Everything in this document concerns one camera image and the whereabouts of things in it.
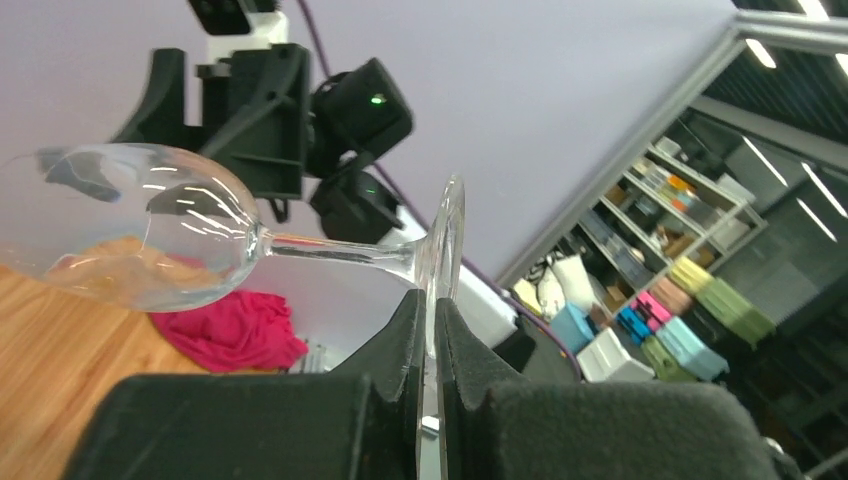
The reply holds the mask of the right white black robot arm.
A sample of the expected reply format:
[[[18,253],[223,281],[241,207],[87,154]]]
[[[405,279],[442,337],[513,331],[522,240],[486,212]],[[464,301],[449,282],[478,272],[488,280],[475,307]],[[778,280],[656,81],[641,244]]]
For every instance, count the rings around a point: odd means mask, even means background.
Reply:
[[[334,240],[376,243],[400,225],[399,192],[367,173],[408,137],[413,116],[384,65],[362,66],[311,84],[308,51],[297,44],[240,50],[200,64],[202,115],[184,121],[186,55],[152,52],[140,102],[115,134],[117,143],[156,143],[207,156],[265,199],[278,222],[319,179],[308,202]]]

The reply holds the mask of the wine glass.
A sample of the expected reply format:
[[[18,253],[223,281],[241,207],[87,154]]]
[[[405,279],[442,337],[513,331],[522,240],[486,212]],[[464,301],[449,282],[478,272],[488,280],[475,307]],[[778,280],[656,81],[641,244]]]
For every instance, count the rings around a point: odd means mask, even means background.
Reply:
[[[272,231],[235,175],[176,147],[48,147],[1,163],[1,263],[15,272],[127,309],[176,312],[223,298],[265,257],[370,266],[425,292],[429,355],[437,302],[456,295],[464,220],[458,177],[424,237],[370,245]]]

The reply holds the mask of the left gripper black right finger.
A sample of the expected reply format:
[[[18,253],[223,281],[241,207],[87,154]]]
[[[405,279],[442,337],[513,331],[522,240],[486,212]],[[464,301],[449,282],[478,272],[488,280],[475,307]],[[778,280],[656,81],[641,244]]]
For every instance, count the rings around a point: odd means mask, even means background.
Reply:
[[[532,381],[448,299],[435,314],[446,479],[774,479],[751,417],[706,383]]]

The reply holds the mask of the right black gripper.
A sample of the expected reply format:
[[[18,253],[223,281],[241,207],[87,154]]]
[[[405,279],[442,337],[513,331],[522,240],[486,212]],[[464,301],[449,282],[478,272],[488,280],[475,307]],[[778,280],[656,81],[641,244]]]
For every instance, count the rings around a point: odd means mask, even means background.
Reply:
[[[257,198],[301,199],[310,109],[307,49],[276,44],[197,66],[203,140],[201,127],[185,123],[185,67],[184,51],[155,49],[141,100],[110,142],[198,149]]]

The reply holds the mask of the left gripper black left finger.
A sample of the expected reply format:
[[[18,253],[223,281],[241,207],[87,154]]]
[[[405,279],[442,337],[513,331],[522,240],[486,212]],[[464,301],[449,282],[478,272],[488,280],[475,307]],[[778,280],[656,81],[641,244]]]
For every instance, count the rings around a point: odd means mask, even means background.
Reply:
[[[66,479],[414,479],[426,296],[318,374],[139,374],[97,406]]]

